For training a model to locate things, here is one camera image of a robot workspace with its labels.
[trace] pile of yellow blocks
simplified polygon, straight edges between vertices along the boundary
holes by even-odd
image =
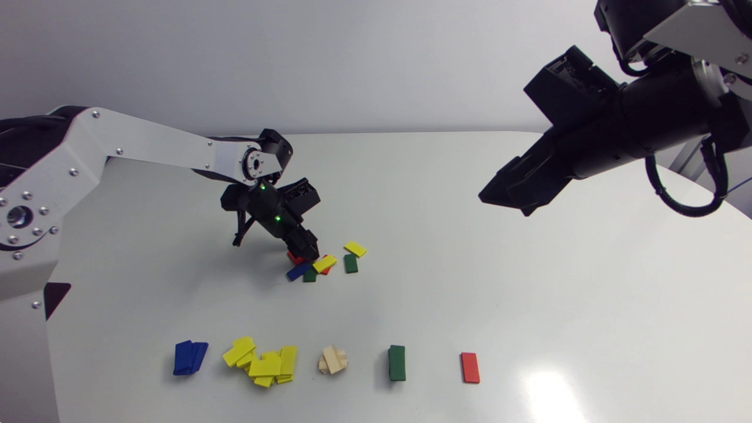
[[[256,356],[253,338],[244,336],[232,341],[232,348],[222,355],[228,367],[245,370],[253,383],[268,388],[272,383],[292,382],[298,347],[286,345],[280,351],[269,351]]]

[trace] white robotic arm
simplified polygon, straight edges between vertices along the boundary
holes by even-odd
[[[234,245],[258,221],[313,260],[316,237],[300,223],[319,202],[315,189],[305,179],[274,186],[292,155],[270,129],[259,138],[205,138],[102,108],[0,121],[0,422],[58,421],[43,289],[57,263],[63,217],[96,187],[108,157],[229,182],[221,201],[238,213]]]

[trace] white wall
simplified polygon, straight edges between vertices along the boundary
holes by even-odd
[[[8,0],[0,118],[98,105],[203,135],[543,130],[522,89],[594,0]]]

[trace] cable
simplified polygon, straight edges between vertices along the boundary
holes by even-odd
[[[729,194],[731,194],[731,191],[735,190],[736,188],[739,188],[740,186],[748,183],[749,181],[752,181],[752,176],[750,176],[749,178],[744,179],[742,182],[739,182],[738,184],[734,185],[734,188],[731,188],[729,190]]]
[[[0,132],[5,132],[9,129],[17,128],[19,126],[34,126],[39,129],[49,129],[63,122],[65,122],[65,118],[62,116],[42,115],[14,117],[11,119],[0,120]]]
[[[635,78],[639,78],[641,76],[647,75],[647,68],[642,70],[632,69],[631,66],[629,66],[629,63],[621,58],[621,55],[619,54],[619,50],[616,48],[616,43],[614,43],[614,38],[611,38],[611,47],[614,49],[614,54],[616,55],[616,59],[619,62],[619,67],[621,68],[621,71],[629,76],[633,76]]]
[[[673,199],[669,193],[666,192],[666,187],[661,184],[660,176],[658,176],[656,157],[645,157],[647,178],[650,180],[650,184],[653,185],[656,195],[659,196],[671,210],[680,215],[688,216],[690,218],[707,216],[718,210],[720,205],[723,204],[723,200],[729,194],[729,171],[726,168],[726,159],[718,148],[713,148],[713,143],[712,137],[703,139],[700,152],[705,161],[705,166],[708,168],[708,173],[710,173],[713,182],[715,182],[715,193],[713,194],[713,201],[700,207],[684,205]]]

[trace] blue block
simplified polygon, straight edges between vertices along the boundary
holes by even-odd
[[[288,273],[287,278],[290,281],[294,281],[297,278],[303,276],[303,273],[306,273],[308,269],[313,267],[314,265],[312,263],[300,263],[298,266],[293,267]]]
[[[209,344],[206,342],[194,342],[193,345],[193,365],[191,366],[191,373],[196,373],[201,369],[201,363],[204,361],[206,350],[209,348]]]
[[[185,375],[193,367],[193,346],[189,340],[175,344],[175,369],[172,371],[174,375]]]

